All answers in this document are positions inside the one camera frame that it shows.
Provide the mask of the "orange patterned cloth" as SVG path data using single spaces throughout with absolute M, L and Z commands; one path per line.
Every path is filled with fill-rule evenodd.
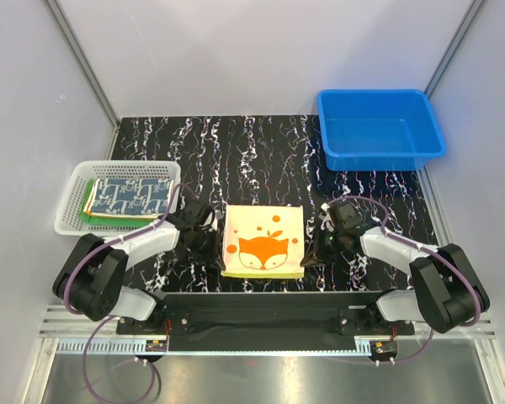
M 300 279 L 305 253 L 301 207 L 226 207 L 221 275 L 237 279 Z

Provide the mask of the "grey blue patterned towel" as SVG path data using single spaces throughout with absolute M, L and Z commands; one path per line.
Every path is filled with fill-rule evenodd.
M 92 216 L 155 219 L 170 203 L 174 181 L 164 178 L 100 178 Z

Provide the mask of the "green microfiber towel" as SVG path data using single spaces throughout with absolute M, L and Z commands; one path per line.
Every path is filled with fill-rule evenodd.
M 131 218 L 119 218 L 119 217 L 99 217 L 92 216 L 85 212 L 85 208 L 88 206 L 88 201 L 90 200 L 90 195 L 93 191 L 95 180 L 92 179 L 88 182 L 85 194 L 83 197 L 83 202 L 79 208 L 78 218 L 81 222 L 86 223 L 90 226 L 117 226 L 117 227 L 132 227 L 140 228 L 146 226 L 152 222 L 148 219 L 131 219 Z

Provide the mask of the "brown yellow towel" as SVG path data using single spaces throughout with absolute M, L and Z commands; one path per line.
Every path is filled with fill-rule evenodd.
M 92 179 L 87 184 L 87 187 L 86 187 L 86 190 L 84 193 L 84 197 L 83 197 L 82 207 L 81 207 L 82 215 L 89 216 L 92 214 L 91 207 L 93 205 L 93 199 L 94 199 L 94 195 L 96 193 L 97 184 L 98 184 L 97 179 Z

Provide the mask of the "light grey towel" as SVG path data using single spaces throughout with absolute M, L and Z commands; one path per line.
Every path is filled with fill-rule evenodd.
M 98 186 L 99 186 L 100 180 L 99 179 L 94 179 L 91 182 L 91 185 L 88 187 L 89 193 L 88 193 L 88 198 L 86 200 L 86 203 L 83 208 L 83 212 L 86 215 L 92 215 L 93 214 L 93 207 L 95 204 L 96 200 L 96 193 L 98 191 Z

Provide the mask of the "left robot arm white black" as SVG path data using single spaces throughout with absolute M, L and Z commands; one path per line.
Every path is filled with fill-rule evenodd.
M 167 266 L 187 264 L 222 270 L 222 234 L 216 211 L 196 199 L 151 224 L 108 240 L 82 236 L 52 285 L 67 309 L 98 322 L 120 319 L 120 333 L 159 333 L 171 328 L 163 295 L 127 287 L 125 273 L 157 255 Z

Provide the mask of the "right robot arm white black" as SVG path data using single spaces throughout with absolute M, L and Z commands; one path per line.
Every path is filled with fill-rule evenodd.
M 345 253 L 379 260 L 407 274 L 409 290 L 384 291 L 365 312 L 375 333 L 395 322 L 425 322 L 438 333 L 475 325 L 490 299 L 464 250 L 442 247 L 397 235 L 375 221 L 366 221 L 350 204 L 323 205 L 311 245 L 300 265 L 331 265 Z

